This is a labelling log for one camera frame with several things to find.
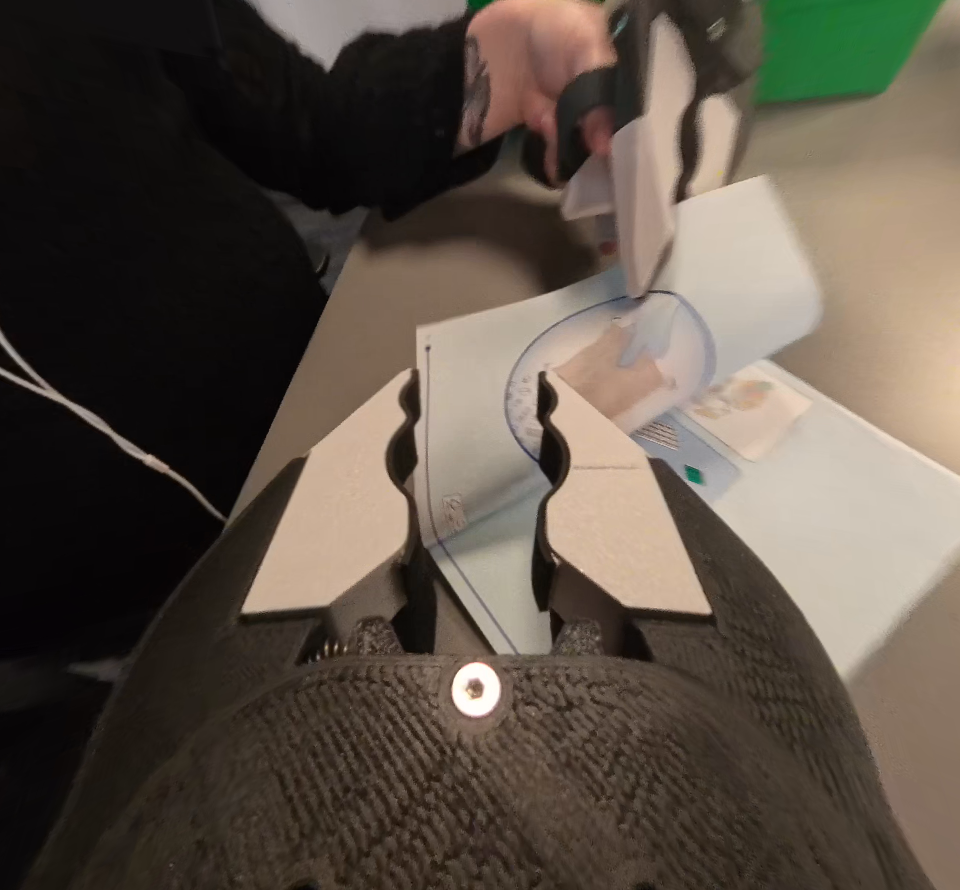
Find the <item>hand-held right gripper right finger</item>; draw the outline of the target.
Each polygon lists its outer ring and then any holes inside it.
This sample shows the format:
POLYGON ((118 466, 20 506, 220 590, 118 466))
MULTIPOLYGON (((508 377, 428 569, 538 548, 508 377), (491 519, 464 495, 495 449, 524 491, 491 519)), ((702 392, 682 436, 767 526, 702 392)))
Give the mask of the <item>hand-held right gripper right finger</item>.
POLYGON ((647 453, 556 373, 537 379, 532 586, 542 612, 570 619, 708 619, 694 570, 647 453))

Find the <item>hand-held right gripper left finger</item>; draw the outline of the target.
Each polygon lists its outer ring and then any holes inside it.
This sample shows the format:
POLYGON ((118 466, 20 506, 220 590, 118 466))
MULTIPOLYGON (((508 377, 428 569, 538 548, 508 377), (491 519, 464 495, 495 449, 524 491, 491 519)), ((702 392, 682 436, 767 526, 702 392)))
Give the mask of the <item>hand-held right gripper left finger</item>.
POLYGON ((303 459, 243 618, 394 618, 420 540, 419 375, 397 374, 303 459))

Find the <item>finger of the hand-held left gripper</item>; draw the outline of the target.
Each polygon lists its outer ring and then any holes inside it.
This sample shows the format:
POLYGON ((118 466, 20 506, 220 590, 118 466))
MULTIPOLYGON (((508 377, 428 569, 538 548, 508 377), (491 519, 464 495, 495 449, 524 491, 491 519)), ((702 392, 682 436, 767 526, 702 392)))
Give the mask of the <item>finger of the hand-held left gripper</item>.
POLYGON ((666 11, 650 29, 642 113, 616 131, 610 171, 619 261, 628 294, 642 297, 673 242, 683 170, 681 121, 693 100, 695 70, 680 28, 666 11))
POLYGON ((686 159, 686 197, 725 187, 735 172, 745 130, 745 106, 739 92, 714 93, 697 106, 693 155, 686 159))

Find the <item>light blue instruction booklet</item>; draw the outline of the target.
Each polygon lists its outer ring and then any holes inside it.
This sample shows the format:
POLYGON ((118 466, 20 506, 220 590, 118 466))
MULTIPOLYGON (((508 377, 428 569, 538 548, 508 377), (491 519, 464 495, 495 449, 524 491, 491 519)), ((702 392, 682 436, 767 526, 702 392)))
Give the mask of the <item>light blue instruction booklet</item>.
POLYGON ((848 676, 958 555, 958 476, 767 360, 822 314, 768 177, 678 211, 642 298, 614 265, 416 329, 424 542, 494 652, 546 652, 531 581, 548 488, 536 393, 556 371, 740 537, 848 676))

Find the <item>person's left forearm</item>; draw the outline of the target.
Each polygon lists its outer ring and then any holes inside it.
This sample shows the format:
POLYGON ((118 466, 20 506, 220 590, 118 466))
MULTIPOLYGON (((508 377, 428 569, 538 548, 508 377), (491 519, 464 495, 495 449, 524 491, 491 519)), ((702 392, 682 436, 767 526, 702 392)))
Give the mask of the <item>person's left forearm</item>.
POLYGON ((397 219, 491 170, 502 137, 459 142, 474 12, 402 33, 369 31, 328 73, 331 140, 321 206, 397 219))

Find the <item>person's left hand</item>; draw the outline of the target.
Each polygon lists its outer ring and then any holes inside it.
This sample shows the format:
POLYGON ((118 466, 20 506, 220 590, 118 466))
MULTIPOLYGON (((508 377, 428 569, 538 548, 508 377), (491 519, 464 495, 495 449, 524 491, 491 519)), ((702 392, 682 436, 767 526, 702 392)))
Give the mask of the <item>person's left hand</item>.
POLYGON ((542 137, 544 174, 556 183, 562 93, 580 75, 618 61, 605 7, 594 0, 495 0, 466 30, 457 150, 524 126, 542 137))

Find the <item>person's black clothed torso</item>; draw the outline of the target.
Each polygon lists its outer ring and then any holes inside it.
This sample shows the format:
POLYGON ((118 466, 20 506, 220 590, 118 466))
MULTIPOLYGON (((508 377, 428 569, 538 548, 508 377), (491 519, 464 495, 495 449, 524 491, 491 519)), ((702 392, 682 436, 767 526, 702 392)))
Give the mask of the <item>person's black clothed torso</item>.
POLYGON ((329 212, 333 64, 247 0, 2 0, 3 662, 129 644, 222 533, 328 299, 272 194, 329 212))

